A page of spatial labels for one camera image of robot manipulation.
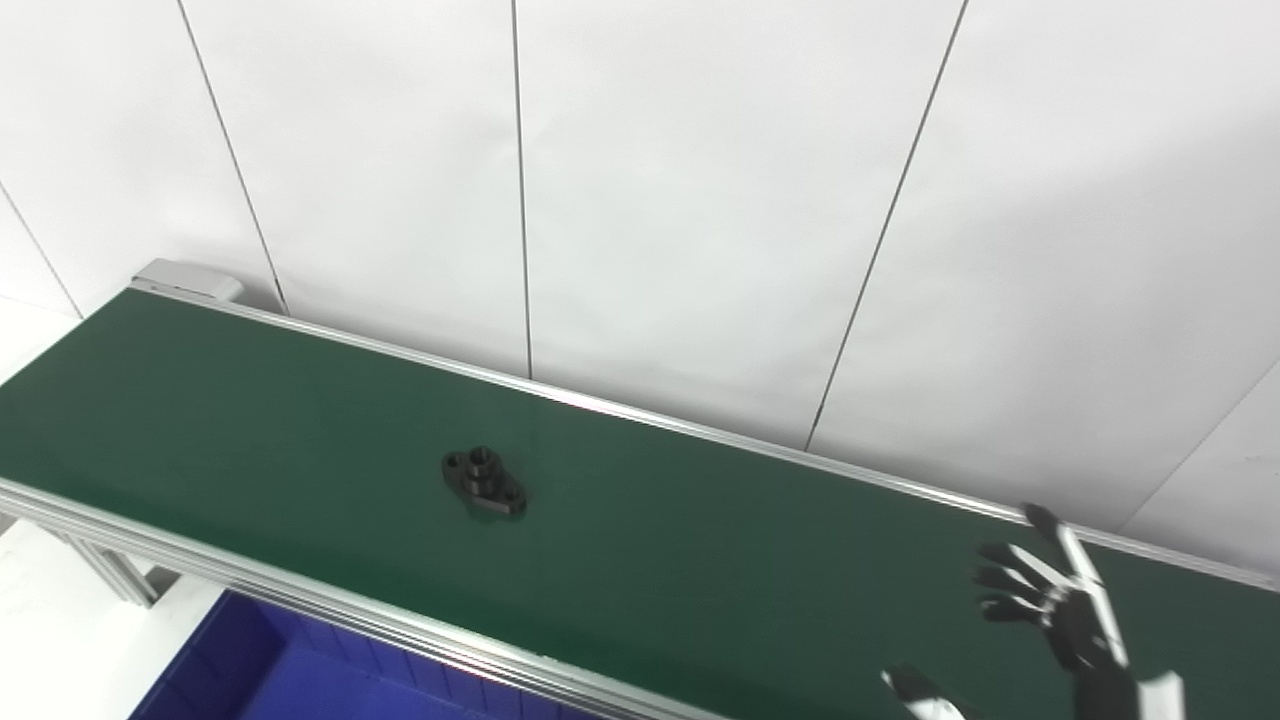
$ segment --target blue plastic container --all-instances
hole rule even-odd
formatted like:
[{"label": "blue plastic container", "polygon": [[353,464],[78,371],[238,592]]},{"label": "blue plastic container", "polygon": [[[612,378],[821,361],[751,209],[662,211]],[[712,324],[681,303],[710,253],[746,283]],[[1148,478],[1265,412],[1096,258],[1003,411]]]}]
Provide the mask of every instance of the blue plastic container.
[{"label": "blue plastic container", "polygon": [[594,720],[365,635],[223,593],[132,720]]}]

